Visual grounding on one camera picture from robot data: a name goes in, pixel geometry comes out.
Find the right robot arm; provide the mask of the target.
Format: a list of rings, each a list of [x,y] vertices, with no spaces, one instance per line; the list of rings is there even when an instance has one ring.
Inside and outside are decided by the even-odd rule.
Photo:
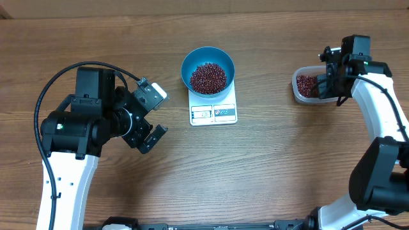
[[[326,72],[309,89],[306,101],[335,98],[341,106],[354,99],[371,145],[350,175],[348,193],[317,207],[297,229],[363,229],[372,220],[402,229],[385,217],[408,211],[408,171],[394,172],[396,164],[408,169],[408,120],[394,92],[392,72],[387,63],[373,61],[370,44],[369,36],[354,34],[319,55]]]

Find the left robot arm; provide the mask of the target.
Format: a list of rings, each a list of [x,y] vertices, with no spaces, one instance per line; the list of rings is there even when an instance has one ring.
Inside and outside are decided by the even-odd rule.
[[[34,119],[36,143],[43,164],[38,229],[82,229],[88,192],[102,148],[112,138],[148,153],[166,133],[146,115],[167,100],[167,93],[145,78],[130,91],[130,73],[97,61],[72,65],[74,93],[44,120]]]

